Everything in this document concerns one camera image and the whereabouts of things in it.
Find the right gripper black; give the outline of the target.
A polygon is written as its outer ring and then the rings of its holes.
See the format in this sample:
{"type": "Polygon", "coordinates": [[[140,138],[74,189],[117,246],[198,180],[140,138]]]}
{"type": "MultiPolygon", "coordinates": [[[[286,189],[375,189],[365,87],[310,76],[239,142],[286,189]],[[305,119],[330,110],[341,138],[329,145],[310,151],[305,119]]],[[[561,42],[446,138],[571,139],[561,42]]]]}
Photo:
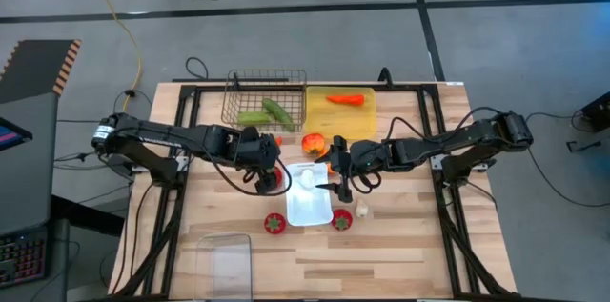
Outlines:
{"type": "Polygon", "coordinates": [[[347,140],[336,135],[333,147],[315,162],[333,165],[333,170],[340,175],[340,182],[319,184],[316,187],[336,193],[340,202],[352,203],[351,187],[362,194],[368,194],[380,186],[379,173],[383,170],[386,158],[387,154],[380,143],[361,140],[348,147],[347,140]]]}

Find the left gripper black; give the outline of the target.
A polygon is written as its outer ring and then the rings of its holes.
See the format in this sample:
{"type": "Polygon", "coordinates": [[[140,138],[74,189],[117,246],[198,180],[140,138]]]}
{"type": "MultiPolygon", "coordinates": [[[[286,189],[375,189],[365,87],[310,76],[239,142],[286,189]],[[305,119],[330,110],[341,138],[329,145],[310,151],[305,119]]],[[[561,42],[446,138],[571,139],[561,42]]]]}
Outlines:
{"type": "MultiPolygon", "coordinates": [[[[279,155],[279,147],[273,138],[248,141],[237,146],[236,165],[245,169],[272,169],[279,155]]],[[[275,178],[263,177],[254,186],[259,195],[266,195],[277,187],[277,182],[275,178]]]]}

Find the dark green cucumber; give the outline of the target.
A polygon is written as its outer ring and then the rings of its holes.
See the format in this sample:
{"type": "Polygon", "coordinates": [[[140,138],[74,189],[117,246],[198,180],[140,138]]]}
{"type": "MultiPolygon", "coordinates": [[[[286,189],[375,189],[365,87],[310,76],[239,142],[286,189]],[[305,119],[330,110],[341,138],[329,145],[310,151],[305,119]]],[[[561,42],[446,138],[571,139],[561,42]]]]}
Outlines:
{"type": "Polygon", "coordinates": [[[279,104],[269,98],[262,99],[262,107],[277,121],[285,131],[294,131],[295,122],[279,104]]]}

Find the white plastic bin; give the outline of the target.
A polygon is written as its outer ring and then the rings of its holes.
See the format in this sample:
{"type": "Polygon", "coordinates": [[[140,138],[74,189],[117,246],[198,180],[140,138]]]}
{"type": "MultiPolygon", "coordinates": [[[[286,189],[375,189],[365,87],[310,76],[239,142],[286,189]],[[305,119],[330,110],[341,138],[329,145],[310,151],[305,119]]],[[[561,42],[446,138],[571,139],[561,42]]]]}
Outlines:
{"type": "Polygon", "coordinates": [[[288,175],[292,178],[292,185],[285,194],[288,223],[296,227],[329,224],[333,219],[330,192],[316,187],[329,183],[325,163],[290,164],[287,170],[285,186],[288,186],[288,175]],[[315,174],[315,186],[311,189],[305,189],[299,182],[302,171],[306,169],[315,174]]]}

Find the yellow cutting board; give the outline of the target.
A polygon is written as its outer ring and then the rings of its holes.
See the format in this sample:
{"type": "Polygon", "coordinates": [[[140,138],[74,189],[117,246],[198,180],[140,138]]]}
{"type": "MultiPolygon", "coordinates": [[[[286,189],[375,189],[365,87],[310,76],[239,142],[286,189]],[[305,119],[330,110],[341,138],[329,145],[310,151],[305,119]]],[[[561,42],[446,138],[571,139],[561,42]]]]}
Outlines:
{"type": "Polygon", "coordinates": [[[305,133],[320,133],[326,138],[340,135],[350,141],[376,135],[376,93],[372,88],[309,86],[305,97],[305,133]],[[365,96],[362,106],[338,105],[326,100],[327,95],[355,94],[365,96]]]}

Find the clear plastic bin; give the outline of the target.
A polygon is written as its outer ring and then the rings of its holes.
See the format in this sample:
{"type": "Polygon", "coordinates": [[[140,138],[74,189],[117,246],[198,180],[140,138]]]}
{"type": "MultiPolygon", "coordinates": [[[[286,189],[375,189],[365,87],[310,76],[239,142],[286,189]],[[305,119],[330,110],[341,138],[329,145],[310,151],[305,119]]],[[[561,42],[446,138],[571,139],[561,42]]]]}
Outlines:
{"type": "Polygon", "coordinates": [[[252,239],[244,232],[202,236],[195,246],[193,302],[253,302],[252,239]]]}

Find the grey desk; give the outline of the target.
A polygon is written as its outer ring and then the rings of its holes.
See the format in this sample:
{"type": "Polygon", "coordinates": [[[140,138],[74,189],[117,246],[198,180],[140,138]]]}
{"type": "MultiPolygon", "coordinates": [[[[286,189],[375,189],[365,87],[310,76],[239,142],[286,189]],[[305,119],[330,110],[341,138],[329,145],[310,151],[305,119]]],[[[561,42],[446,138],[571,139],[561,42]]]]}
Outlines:
{"type": "Polygon", "coordinates": [[[0,117],[33,135],[0,151],[0,235],[42,226],[50,218],[57,102],[49,92],[0,104],[0,117]]]}

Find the backlit keyboard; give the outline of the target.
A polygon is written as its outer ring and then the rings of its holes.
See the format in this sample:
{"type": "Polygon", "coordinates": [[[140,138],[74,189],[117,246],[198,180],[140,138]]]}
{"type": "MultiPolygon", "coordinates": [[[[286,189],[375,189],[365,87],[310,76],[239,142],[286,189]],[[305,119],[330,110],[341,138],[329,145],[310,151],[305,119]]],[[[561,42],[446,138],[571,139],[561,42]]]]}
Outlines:
{"type": "Polygon", "coordinates": [[[0,289],[46,276],[48,235],[47,227],[0,235],[0,289]]]}

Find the monitor screen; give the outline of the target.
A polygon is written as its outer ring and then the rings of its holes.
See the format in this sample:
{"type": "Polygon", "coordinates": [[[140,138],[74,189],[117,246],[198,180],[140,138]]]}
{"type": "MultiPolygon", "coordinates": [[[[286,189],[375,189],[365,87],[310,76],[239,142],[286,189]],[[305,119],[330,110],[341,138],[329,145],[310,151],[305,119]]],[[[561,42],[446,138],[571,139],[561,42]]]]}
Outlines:
{"type": "Polygon", "coordinates": [[[0,117],[0,151],[25,144],[32,139],[33,135],[29,131],[0,117]]]}

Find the large black mat striped edge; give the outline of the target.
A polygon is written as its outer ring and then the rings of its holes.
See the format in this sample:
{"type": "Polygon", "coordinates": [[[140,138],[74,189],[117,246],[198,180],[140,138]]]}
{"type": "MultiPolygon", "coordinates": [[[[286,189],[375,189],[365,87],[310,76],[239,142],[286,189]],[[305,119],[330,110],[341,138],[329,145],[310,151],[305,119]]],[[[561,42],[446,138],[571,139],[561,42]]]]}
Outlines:
{"type": "Polygon", "coordinates": [[[81,47],[80,39],[19,41],[0,70],[0,104],[49,92],[61,96],[81,47]]]}

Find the black equipment box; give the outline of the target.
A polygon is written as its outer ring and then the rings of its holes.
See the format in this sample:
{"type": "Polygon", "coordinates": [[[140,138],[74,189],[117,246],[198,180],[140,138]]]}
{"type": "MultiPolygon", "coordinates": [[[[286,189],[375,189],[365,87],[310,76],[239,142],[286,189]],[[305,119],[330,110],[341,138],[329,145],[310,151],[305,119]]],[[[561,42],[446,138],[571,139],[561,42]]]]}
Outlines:
{"type": "Polygon", "coordinates": [[[584,106],[581,111],[593,132],[610,128],[610,91],[584,106]]]}

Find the black aluminium table frame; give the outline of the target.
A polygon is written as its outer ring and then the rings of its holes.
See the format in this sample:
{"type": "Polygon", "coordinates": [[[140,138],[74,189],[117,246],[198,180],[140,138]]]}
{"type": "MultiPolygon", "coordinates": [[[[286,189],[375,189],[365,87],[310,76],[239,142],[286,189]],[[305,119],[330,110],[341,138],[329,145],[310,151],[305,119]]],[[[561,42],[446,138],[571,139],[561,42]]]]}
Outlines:
{"type": "MultiPolygon", "coordinates": [[[[376,135],[389,130],[400,116],[419,131],[436,134],[454,128],[470,106],[463,86],[445,83],[395,83],[388,90],[379,82],[337,83],[340,87],[376,90],[376,135]]],[[[157,86],[150,119],[190,126],[222,124],[225,83],[198,86],[163,83],[157,86]]],[[[298,132],[272,132],[282,137],[284,164],[313,161],[301,149],[298,132]]],[[[284,215],[285,197],[254,197],[230,187],[211,163],[194,159],[182,191],[151,187],[151,178],[138,175],[132,186],[127,232],[123,230],[109,292],[118,294],[148,255],[159,237],[155,225],[171,219],[180,196],[182,213],[178,233],[158,255],[134,295],[165,293],[169,299],[193,298],[195,246],[204,235],[245,232],[252,239],[254,298],[445,298],[453,291],[448,273],[430,164],[411,172],[386,174],[380,189],[368,195],[354,191],[353,204],[332,197],[333,208],[355,212],[361,198],[370,208],[366,218],[339,232],[330,225],[288,226],[278,235],[264,231],[270,212],[284,215]]],[[[515,290],[515,282],[501,235],[498,215],[488,197],[476,191],[461,193],[473,250],[483,259],[501,286],[515,290]]]]}

